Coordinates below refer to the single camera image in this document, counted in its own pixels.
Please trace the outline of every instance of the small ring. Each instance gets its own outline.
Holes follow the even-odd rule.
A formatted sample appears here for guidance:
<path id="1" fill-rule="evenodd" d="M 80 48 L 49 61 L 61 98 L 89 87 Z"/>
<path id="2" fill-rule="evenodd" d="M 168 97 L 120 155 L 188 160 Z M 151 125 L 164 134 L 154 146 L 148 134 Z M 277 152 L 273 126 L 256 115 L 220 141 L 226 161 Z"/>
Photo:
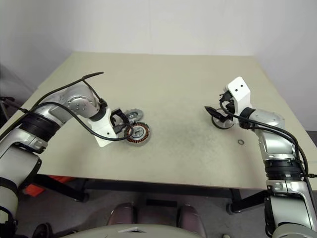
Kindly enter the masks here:
<path id="1" fill-rule="evenodd" d="M 244 145 L 244 140 L 239 139 L 239 140 L 238 140 L 238 144 L 239 144 L 239 145 Z"/>

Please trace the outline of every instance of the black wire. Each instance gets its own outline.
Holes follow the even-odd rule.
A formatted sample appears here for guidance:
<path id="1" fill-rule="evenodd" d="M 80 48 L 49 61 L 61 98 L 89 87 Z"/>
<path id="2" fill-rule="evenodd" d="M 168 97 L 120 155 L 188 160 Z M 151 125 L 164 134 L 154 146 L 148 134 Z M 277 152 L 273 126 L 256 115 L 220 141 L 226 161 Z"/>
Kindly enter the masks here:
<path id="1" fill-rule="evenodd" d="M 292 135 L 291 133 L 289 133 L 288 131 L 286 130 L 283 130 L 279 127 L 276 127 L 276 126 L 273 126 L 273 125 L 269 125 L 269 124 L 266 124 L 266 123 L 263 123 L 263 122 L 259 122 L 259 121 L 256 121 L 256 120 L 251 120 L 251 119 L 248 119 L 248 118 L 243 118 L 243 117 L 240 117 L 240 116 L 237 116 L 231 112 L 229 112 L 226 108 L 224 108 L 223 104 L 222 104 L 222 101 L 220 100 L 219 102 L 220 104 L 220 107 L 221 109 L 228 115 L 234 117 L 234 118 L 238 118 L 239 120 L 243 120 L 243 121 L 246 121 L 246 122 L 250 122 L 250 123 L 253 123 L 253 124 L 258 124 L 258 125 L 262 125 L 262 126 L 265 126 L 265 127 L 268 127 L 268 128 L 271 128 L 271 129 L 274 129 L 274 130 L 277 130 L 277 131 L 280 131 L 286 135 L 288 135 L 289 137 L 291 137 L 293 140 L 294 140 L 294 145 L 295 145 L 295 154 L 296 154 L 296 157 L 299 158 L 299 144 L 298 144 L 298 141 L 296 139 L 296 137 L 294 135 Z"/>
<path id="2" fill-rule="evenodd" d="M 101 98 L 99 97 L 98 93 L 93 89 L 93 87 L 90 86 L 90 84 L 87 83 L 85 80 L 83 80 L 83 82 L 88 86 L 88 88 L 94 93 L 94 95 L 96 96 L 96 98 L 98 98 L 98 100 L 100 101 Z"/>
<path id="3" fill-rule="evenodd" d="M 97 73 L 87 74 L 87 75 L 83 76 L 81 79 L 78 79 L 78 80 L 76 80 L 76 81 L 74 81 L 74 82 L 72 82 L 72 83 L 69 83 L 69 84 L 67 84 L 67 85 L 65 85 L 65 86 L 62 86 L 62 87 L 60 87 L 60 88 L 56 88 L 56 89 L 54 89 L 54 90 L 52 90 L 52 91 L 46 93 L 45 95 L 43 95 L 43 96 L 33 105 L 32 108 L 34 108 L 35 106 L 37 106 L 41 101 L 43 101 L 46 97 L 48 97 L 49 95 L 51 95 L 51 94 L 53 94 L 53 93 L 56 93 L 56 92 L 58 92 L 58 91 L 60 91 L 60 90 L 63 90 L 63 89 L 65 89 L 65 88 L 67 88 L 67 87 L 73 86 L 74 84 L 79 83 L 79 82 L 82 82 L 82 81 L 84 81 L 84 80 L 87 79 L 87 78 L 91 78 L 91 77 L 94 77 L 94 76 L 97 76 L 97 75 L 103 74 L 103 73 L 104 73 L 104 72 L 97 72 Z"/>
<path id="4" fill-rule="evenodd" d="M 110 138 L 110 137 L 102 136 L 102 135 L 94 132 L 93 130 L 91 130 L 82 120 L 79 119 L 79 117 L 72 110 L 70 110 L 69 108 L 65 107 L 64 105 L 62 105 L 60 103 L 56 103 L 56 102 L 44 102 L 44 103 L 41 103 L 41 104 L 35 106 L 34 108 L 32 108 L 30 111 L 33 112 L 36 109 L 41 108 L 41 107 L 46 106 L 46 105 L 56 105 L 56 106 L 59 106 L 59 107 L 63 108 L 65 111 L 67 111 L 69 114 L 71 114 L 87 131 L 89 131 L 90 134 L 95 135 L 95 136 L 97 136 L 97 137 L 99 137 L 101 139 L 104 139 L 104 140 L 110 140 L 110 141 L 126 140 L 129 137 L 131 137 L 131 135 L 134 132 L 133 126 L 131 124 L 125 123 L 123 125 L 128 126 L 131 129 L 130 134 L 128 134 L 127 136 L 124 136 L 124 137 L 121 137 L 121 138 Z"/>
<path id="5" fill-rule="evenodd" d="M 269 129 L 269 128 L 265 128 L 265 127 L 260 127 L 260 126 L 252 126 L 250 127 L 250 129 L 258 129 L 258 130 L 266 130 L 266 131 L 269 131 L 269 132 L 272 132 L 272 133 L 275 133 L 281 137 L 283 137 L 284 139 L 288 140 L 289 142 L 291 142 L 292 144 L 294 144 L 294 141 L 287 135 L 279 132 L 279 131 L 276 131 L 276 130 L 273 130 L 273 129 Z M 307 162 L 307 158 L 306 158 L 306 155 L 304 153 L 304 151 L 302 150 L 302 148 L 299 146 L 299 151 L 300 151 L 300 154 L 302 156 L 302 159 L 303 159 L 303 163 L 304 163 L 304 166 L 305 166 L 305 169 L 303 170 L 304 175 L 308 175 L 308 162 Z"/>
<path id="6" fill-rule="evenodd" d="M 79 83 L 81 81 L 85 81 L 87 78 L 91 78 L 91 77 L 94 77 L 94 76 L 97 76 L 97 75 L 100 75 L 100 74 L 103 74 L 104 72 L 96 72 L 96 73 L 91 73 L 91 74 L 87 74 L 85 76 L 83 76 L 81 79 L 78 79 L 72 83 L 69 83 L 67 85 L 64 85 L 60 88 L 57 88 L 57 89 L 54 89 L 48 93 L 46 93 L 45 95 L 43 95 L 33 106 L 32 106 L 32 109 L 35 108 L 41 101 L 43 101 L 46 97 L 48 97 L 49 95 L 53 94 L 53 93 L 56 93 L 60 90 L 63 90 L 67 87 L 70 87 L 76 83 Z M 18 118 L 13 124 L 11 124 L 1 135 L 0 135 L 0 141 L 6 136 L 8 135 L 8 133 L 10 131 L 12 131 L 14 128 L 16 128 L 17 126 L 20 125 L 21 121 L 27 116 L 28 113 L 24 112 L 25 114 L 22 115 L 20 118 Z"/>
<path id="7" fill-rule="evenodd" d="M 29 111 L 25 108 L 22 108 L 20 106 L 18 106 L 18 104 L 14 103 L 13 101 L 10 101 L 10 100 L 3 100 L 3 99 L 0 99 L 1 101 L 3 101 L 4 104 L 7 104 L 13 108 L 16 108 L 20 111 L 22 111 L 23 113 L 28 113 Z"/>

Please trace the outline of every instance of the table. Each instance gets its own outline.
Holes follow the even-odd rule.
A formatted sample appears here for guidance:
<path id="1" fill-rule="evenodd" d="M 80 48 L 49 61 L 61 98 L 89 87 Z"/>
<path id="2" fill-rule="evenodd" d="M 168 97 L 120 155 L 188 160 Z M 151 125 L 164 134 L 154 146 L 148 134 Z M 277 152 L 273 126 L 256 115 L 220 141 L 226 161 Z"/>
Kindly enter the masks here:
<path id="1" fill-rule="evenodd" d="M 255 108 L 277 112 L 317 172 L 317 148 L 286 102 L 248 56 L 165 56 L 75 52 L 23 105 L 81 78 L 89 79 L 113 110 L 138 108 L 152 130 L 150 141 L 134 147 L 125 141 L 100 148 L 74 119 L 49 141 L 40 155 L 40 174 L 207 187 L 266 189 L 258 139 L 234 126 L 219 130 L 204 106 L 218 108 L 219 94 L 237 76 L 251 89 Z M 1 129 L 21 115 L 16 113 Z M 311 180 L 317 190 L 317 179 Z"/>

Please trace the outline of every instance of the black cable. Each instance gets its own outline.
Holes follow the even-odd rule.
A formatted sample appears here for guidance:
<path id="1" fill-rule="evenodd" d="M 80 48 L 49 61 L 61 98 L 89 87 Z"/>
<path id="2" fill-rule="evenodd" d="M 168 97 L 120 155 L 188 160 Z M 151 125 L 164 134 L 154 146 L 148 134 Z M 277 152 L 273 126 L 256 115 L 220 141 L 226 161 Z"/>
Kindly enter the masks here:
<path id="1" fill-rule="evenodd" d="M 250 127 L 250 129 L 258 129 L 258 130 L 266 130 L 266 131 L 269 131 L 269 132 L 272 132 L 272 133 L 275 133 L 281 137 L 283 137 L 284 139 L 288 140 L 289 142 L 291 142 L 292 144 L 294 144 L 294 141 L 288 137 L 287 135 L 279 132 L 279 131 L 276 131 L 276 130 L 273 130 L 273 129 L 269 129 L 269 128 L 265 128 L 265 127 L 260 127 L 260 126 L 252 126 Z M 299 146 L 299 151 L 300 151 L 300 154 L 302 156 L 302 159 L 303 159 L 303 163 L 304 163 L 304 167 L 305 169 L 303 170 L 303 172 L 305 172 L 305 176 L 308 175 L 308 162 L 307 162 L 307 158 L 306 158 L 306 155 L 304 153 L 304 151 L 302 150 L 302 148 Z"/>
<path id="2" fill-rule="evenodd" d="M 23 113 L 28 113 L 29 112 L 29 110 L 20 107 L 17 103 L 15 103 L 13 101 L 2 99 L 2 98 L 0 98 L 0 100 L 3 101 L 4 104 L 7 104 L 8 106 L 11 106 L 13 108 L 16 108 L 16 109 L 20 110 Z"/>
<path id="3" fill-rule="evenodd" d="M 41 101 L 43 101 L 47 96 L 49 96 L 49 95 L 51 95 L 51 94 L 53 94 L 53 93 L 56 93 L 56 92 L 58 92 L 58 91 L 60 91 L 60 90 L 63 90 L 63 89 L 65 89 L 65 88 L 67 88 L 67 87 L 73 86 L 74 84 L 79 83 L 79 82 L 82 82 L 82 81 L 84 81 L 84 80 L 87 79 L 87 78 L 91 78 L 91 77 L 94 77 L 94 76 L 97 76 L 97 75 L 103 74 L 103 73 L 104 73 L 104 72 L 97 72 L 97 73 L 87 74 L 87 75 L 83 76 L 81 79 L 78 79 L 78 80 L 76 80 L 76 81 L 74 81 L 74 82 L 72 82 L 72 83 L 69 83 L 69 84 L 67 84 L 67 85 L 65 85 L 65 86 L 62 86 L 62 87 L 60 87 L 60 88 L 56 88 L 56 89 L 54 89 L 54 90 L 52 90 L 52 91 L 46 93 L 45 95 L 43 95 L 43 96 L 33 105 L 32 108 L 34 108 L 35 106 L 37 106 L 37 105 L 38 105 Z"/>
<path id="4" fill-rule="evenodd" d="M 21 124 L 21 121 L 27 116 L 27 114 L 30 112 L 25 108 L 21 108 L 16 106 L 15 103 L 12 103 L 11 100 L 3 100 L 1 99 L 1 101 L 3 101 L 4 103 L 6 103 L 7 105 L 10 105 L 14 108 L 17 108 L 18 110 L 22 111 L 24 113 L 24 115 L 22 115 L 20 118 L 18 118 L 13 124 L 11 124 L 1 135 L 0 135 L 0 141 L 6 136 L 8 135 L 8 133 L 10 131 L 12 131 L 13 129 L 15 129 L 17 126 L 19 126 Z"/>
<path id="5" fill-rule="evenodd" d="M 110 140 L 110 141 L 126 140 L 134 132 L 133 126 L 131 124 L 125 123 L 123 125 L 128 126 L 131 129 L 130 134 L 128 134 L 127 136 L 124 136 L 124 137 L 121 137 L 121 138 L 110 138 L 110 137 L 102 136 L 102 135 L 94 132 L 93 130 L 91 130 L 82 120 L 79 119 L 79 117 L 71 109 L 65 107 L 64 105 L 62 105 L 60 103 L 56 103 L 56 102 L 44 102 L 44 103 L 41 103 L 41 104 L 35 106 L 34 108 L 32 108 L 30 111 L 33 112 L 36 109 L 41 108 L 41 107 L 46 106 L 46 105 L 56 105 L 56 106 L 59 106 L 59 107 L 63 108 L 65 111 L 67 111 L 69 114 L 71 114 L 87 131 L 89 131 L 90 134 L 95 135 L 95 136 L 97 136 L 97 137 L 99 137 L 101 139 L 104 139 L 104 140 Z"/>
<path id="6" fill-rule="evenodd" d="M 276 127 L 276 126 L 273 126 L 273 125 L 269 125 L 269 124 L 266 124 L 266 123 L 263 123 L 263 122 L 259 122 L 259 121 L 256 121 L 256 120 L 251 120 L 251 119 L 248 119 L 248 118 L 243 118 L 243 117 L 240 117 L 240 116 L 237 116 L 231 112 L 229 112 L 226 108 L 224 108 L 223 104 L 222 104 L 222 100 L 220 99 L 220 107 L 221 109 L 228 115 L 234 117 L 234 118 L 238 118 L 240 120 L 243 120 L 243 121 L 246 121 L 246 122 L 249 122 L 249 123 L 253 123 L 253 124 L 258 124 L 258 125 L 262 125 L 262 126 L 265 126 L 265 127 L 268 127 L 268 128 L 271 128 L 271 129 L 274 129 L 274 130 L 277 130 L 277 131 L 280 131 L 286 135 L 288 135 L 289 137 L 291 137 L 293 140 L 294 140 L 294 145 L 295 145 L 295 154 L 296 154 L 296 157 L 299 158 L 299 149 L 298 149 L 298 141 L 296 139 L 296 137 L 294 135 L 292 135 L 291 133 L 289 133 L 288 131 L 286 130 L 283 130 L 279 127 Z"/>
<path id="7" fill-rule="evenodd" d="M 288 137 L 287 135 L 285 135 L 285 134 L 283 134 L 283 133 L 281 133 L 281 132 L 279 132 L 279 131 L 275 131 L 275 130 L 273 130 L 273 129 L 269 129 L 269 128 L 265 128 L 265 127 L 259 127 L 259 126 L 253 126 L 253 127 L 251 127 L 250 129 L 266 130 L 266 131 L 275 133 L 275 134 L 277 134 L 277 135 L 279 135 L 279 136 L 285 138 L 286 140 L 288 140 L 288 141 L 291 142 L 291 143 L 294 143 L 294 142 L 291 140 L 290 137 Z M 315 213 L 317 213 L 317 206 L 316 206 L 316 202 L 315 202 L 315 199 L 314 199 L 313 190 L 312 190 L 312 187 L 311 187 L 311 183 L 309 182 L 309 179 L 308 179 L 308 175 L 309 175 L 309 174 L 308 174 L 308 171 L 309 171 L 309 170 L 308 170 L 308 161 L 307 161 L 307 158 L 306 158 L 306 155 L 305 155 L 303 149 L 302 149 L 300 146 L 298 146 L 298 148 L 299 148 L 299 152 L 300 152 L 300 154 L 301 154 L 301 156 L 302 156 L 303 163 L 304 163 L 304 167 L 305 167 L 305 168 L 303 168 L 303 165 L 300 164 L 300 167 L 301 167 L 301 170 L 302 170 L 303 176 L 304 176 L 304 182 L 306 182 L 306 184 L 307 184 L 307 189 L 308 189 L 308 192 L 309 192 L 310 197 L 311 197 L 311 200 L 312 200 L 312 204 L 313 204 L 313 207 L 314 207 L 314 211 L 315 211 Z"/>
<path id="8" fill-rule="evenodd" d="M 101 97 L 99 97 L 98 93 L 94 90 L 94 88 L 92 86 L 90 86 L 89 83 L 87 83 L 85 80 L 83 80 L 83 82 L 88 86 L 88 88 L 94 93 L 94 95 L 96 96 L 96 98 L 98 98 L 99 102 L 101 100 Z"/>

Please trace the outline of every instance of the robotic arm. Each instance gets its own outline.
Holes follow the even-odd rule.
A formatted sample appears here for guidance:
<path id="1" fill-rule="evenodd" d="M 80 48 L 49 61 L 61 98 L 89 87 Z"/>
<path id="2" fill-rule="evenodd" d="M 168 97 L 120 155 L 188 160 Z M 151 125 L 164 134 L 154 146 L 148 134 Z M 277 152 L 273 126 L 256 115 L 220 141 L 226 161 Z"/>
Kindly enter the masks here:
<path id="1" fill-rule="evenodd" d="M 244 129 L 251 129 L 259 138 L 269 193 L 264 201 L 268 236 L 317 236 L 316 207 L 307 178 L 308 165 L 305 164 L 305 171 L 297 140 L 284 130 L 284 118 L 253 109 L 250 89 L 242 77 L 237 77 L 225 87 L 220 107 L 222 113 L 205 107 L 217 127 L 230 128 L 233 123 L 229 121 L 233 121 Z"/>
<path id="2" fill-rule="evenodd" d="M 90 85 L 82 81 L 45 97 L 0 142 L 0 237 L 9 238 L 15 233 L 17 191 L 29 184 L 39 170 L 41 160 L 36 154 L 46 149 L 52 136 L 74 115 L 88 118 L 101 147 L 127 139 L 133 133 L 125 114 L 120 109 L 111 111 Z M 127 125 L 131 127 L 130 135 L 118 138 Z"/>

